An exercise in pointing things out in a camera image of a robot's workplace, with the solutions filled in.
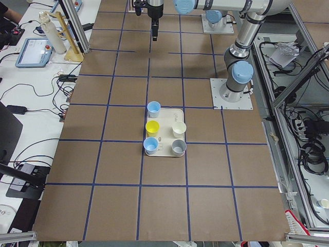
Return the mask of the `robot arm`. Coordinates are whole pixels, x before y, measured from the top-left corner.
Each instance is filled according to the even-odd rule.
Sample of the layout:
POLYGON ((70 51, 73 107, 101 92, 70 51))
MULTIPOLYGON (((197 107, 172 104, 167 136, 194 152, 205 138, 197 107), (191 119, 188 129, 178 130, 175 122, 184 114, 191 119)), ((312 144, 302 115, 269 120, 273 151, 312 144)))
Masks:
POLYGON ((224 27, 227 24, 227 15, 228 11, 225 10, 207 10, 205 12, 205 17, 212 29, 224 27))
POLYGON ((188 14, 194 9, 238 11, 245 14, 235 42, 224 54, 228 79, 220 88, 220 96, 225 101, 240 101, 246 84, 253 76, 253 67, 245 60, 260 27, 268 15, 281 12, 289 4, 290 1, 173 1, 175 10, 180 14, 188 14))

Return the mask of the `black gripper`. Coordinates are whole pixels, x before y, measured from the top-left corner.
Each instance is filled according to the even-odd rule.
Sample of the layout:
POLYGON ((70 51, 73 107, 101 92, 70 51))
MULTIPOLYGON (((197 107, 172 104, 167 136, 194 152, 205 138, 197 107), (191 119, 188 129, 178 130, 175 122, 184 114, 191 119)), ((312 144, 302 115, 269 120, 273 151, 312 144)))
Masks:
POLYGON ((157 41, 159 19, 163 16, 164 0, 147 0, 148 16, 151 18, 152 41, 157 41))

